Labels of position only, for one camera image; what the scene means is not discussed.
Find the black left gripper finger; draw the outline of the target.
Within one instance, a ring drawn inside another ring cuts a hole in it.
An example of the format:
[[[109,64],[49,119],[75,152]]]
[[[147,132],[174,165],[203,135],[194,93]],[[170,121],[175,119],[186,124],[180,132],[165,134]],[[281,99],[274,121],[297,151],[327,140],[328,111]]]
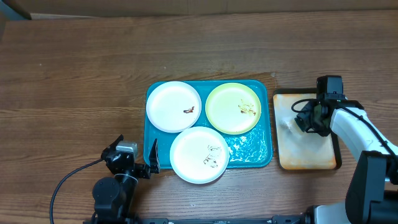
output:
[[[107,156],[110,152],[115,151],[116,150],[116,146],[123,140],[124,140],[124,136],[122,134],[119,135],[118,138],[113,143],[111,143],[107,148],[105,148],[103,150],[101,155],[102,156]]]
[[[154,143],[153,143],[152,148],[150,150],[149,166],[150,166],[150,172],[152,174],[158,174],[160,172],[157,139],[154,140]]]

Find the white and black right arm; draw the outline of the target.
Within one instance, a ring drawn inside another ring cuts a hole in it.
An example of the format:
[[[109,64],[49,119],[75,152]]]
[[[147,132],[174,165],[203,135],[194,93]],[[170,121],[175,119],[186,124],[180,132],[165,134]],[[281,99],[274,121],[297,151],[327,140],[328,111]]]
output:
[[[370,122],[357,101],[323,100],[330,109],[329,130],[357,161],[345,200],[315,206],[310,223],[397,223],[397,146]]]

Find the white plate with brown stain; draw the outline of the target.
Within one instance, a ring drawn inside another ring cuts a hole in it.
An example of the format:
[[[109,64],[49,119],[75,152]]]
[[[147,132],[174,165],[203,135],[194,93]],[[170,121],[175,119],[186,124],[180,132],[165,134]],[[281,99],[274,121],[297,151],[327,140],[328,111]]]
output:
[[[170,147],[174,172],[191,184],[208,184],[223,175],[229,163],[224,137],[211,128],[197,126],[184,130]]]

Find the yellow-green plate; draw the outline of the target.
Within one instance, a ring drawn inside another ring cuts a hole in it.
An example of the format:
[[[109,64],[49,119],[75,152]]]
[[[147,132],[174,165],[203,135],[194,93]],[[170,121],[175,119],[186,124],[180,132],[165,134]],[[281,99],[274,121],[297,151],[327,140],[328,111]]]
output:
[[[254,90],[241,83],[224,83],[208,95],[205,113],[210,124],[225,134],[243,134],[258,123],[262,108]]]

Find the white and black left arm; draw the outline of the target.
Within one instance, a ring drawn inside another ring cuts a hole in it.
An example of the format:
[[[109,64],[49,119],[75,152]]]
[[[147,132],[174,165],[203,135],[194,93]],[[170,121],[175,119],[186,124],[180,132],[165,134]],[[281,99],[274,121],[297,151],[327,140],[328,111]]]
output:
[[[148,164],[136,163],[137,144],[120,135],[101,153],[106,167],[113,174],[95,183],[92,195],[95,213],[92,223],[142,223],[131,212],[131,203],[139,179],[150,179],[160,172],[157,141],[153,142]]]

